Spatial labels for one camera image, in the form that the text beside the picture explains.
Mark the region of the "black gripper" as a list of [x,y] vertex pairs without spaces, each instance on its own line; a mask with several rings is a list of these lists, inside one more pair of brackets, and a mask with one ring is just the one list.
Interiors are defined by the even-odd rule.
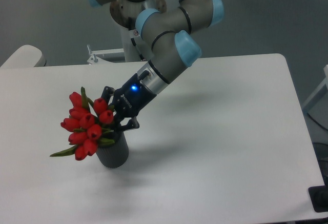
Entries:
[[[101,98],[104,99],[109,106],[114,106],[116,114],[114,116],[114,125],[112,130],[115,132],[124,132],[127,130],[139,129],[140,124],[137,121],[137,115],[150,101],[157,95],[152,93],[141,82],[138,74],[135,73],[123,86],[119,89],[105,86]],[[121,122],[124,118],[129,118],[125,125]]]

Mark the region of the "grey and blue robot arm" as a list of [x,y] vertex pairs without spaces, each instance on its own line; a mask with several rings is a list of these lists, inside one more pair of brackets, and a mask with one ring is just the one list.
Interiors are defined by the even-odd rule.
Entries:
[[156,8],[154,0],[89,0],[91,6],[122,1],[122,14],[153,56],[121,88],[104,91],[115,110],[114,131],[137,129],[137,115],[157,94],[201,56],[191,34],[219,23],[224,16],[221,0],[178,0],[172,11]]

